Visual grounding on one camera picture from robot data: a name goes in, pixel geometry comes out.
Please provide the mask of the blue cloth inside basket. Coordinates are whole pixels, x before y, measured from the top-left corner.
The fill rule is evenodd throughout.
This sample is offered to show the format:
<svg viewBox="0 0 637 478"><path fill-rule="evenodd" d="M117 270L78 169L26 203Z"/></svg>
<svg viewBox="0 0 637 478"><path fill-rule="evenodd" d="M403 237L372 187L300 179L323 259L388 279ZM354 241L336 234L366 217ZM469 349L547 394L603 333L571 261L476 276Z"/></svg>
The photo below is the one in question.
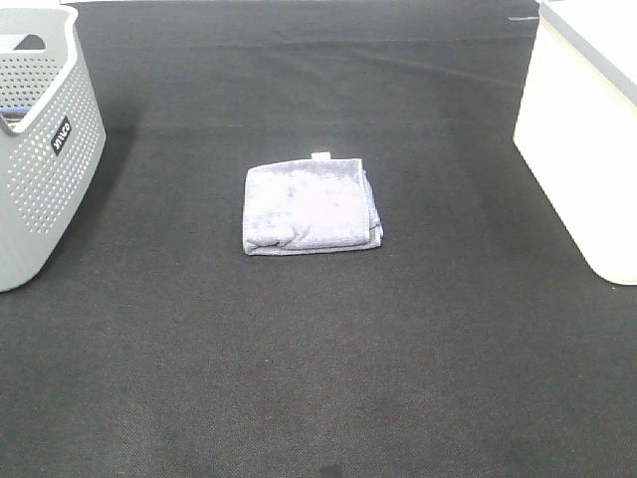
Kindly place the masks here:
<svg viewBox="0 0 637 478"><path fill-rule="evenodd" d="M12 125L19 123L29 110L26 107L1 107L0 115L8 125Z"/></svg>

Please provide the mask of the black table mat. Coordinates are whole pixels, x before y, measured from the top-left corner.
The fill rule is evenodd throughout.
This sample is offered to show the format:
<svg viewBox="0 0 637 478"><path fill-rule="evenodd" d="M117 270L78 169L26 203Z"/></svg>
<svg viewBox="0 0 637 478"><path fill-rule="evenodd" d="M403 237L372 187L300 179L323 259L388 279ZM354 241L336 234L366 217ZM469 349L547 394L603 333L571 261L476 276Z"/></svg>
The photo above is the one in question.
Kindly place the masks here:
<svg viewBox="0 0 637 478"><path fill-rule="evenodd" d="M5 477L632 477L636 291L513 145L532 1L105 2L106 126L1 297ZM380 248L242 248L244 179L360 157Z"/></svg>

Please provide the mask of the white plastic storage bin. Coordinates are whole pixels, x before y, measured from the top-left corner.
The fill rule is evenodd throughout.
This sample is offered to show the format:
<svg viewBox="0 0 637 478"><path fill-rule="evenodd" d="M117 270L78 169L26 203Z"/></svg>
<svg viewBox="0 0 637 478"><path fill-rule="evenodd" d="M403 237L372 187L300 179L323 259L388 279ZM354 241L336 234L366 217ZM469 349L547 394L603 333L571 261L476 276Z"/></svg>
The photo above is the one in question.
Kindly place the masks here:
<svg viewBox="0 0 637 478"><path fill-rule="evenodd" d="M514 143L589 267L635 284L635 2L540 3Z"/></svg>

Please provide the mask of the lavender towel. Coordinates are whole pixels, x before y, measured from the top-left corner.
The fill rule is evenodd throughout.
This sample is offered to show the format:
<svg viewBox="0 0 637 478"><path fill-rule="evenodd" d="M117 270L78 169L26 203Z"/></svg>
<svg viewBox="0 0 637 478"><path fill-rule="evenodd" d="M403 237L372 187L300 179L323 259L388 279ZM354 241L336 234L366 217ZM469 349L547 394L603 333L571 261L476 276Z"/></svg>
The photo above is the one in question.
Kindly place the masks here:
<svg viewBox="0 0 637 478"><path fill-rule="evenodd" d="M245 178L242 244L249 256L378 248L384 231L360 158L310 158L259 165Z"/></svg>

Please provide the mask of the grey perforated laundry basket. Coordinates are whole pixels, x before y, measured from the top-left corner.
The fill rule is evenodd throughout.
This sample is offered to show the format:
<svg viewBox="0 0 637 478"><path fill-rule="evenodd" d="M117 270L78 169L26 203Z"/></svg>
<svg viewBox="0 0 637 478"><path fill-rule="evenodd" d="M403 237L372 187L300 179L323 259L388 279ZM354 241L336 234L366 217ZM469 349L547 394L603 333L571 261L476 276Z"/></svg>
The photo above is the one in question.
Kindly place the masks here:
<svg viewBox="0 0 637 478"><path fill-rule="evenodd" d="M58 1L5 2L1 32L42 47L1 54L1 289L44 267L81 204L102 157L106 131L79 39L77 9Z"/></svg>

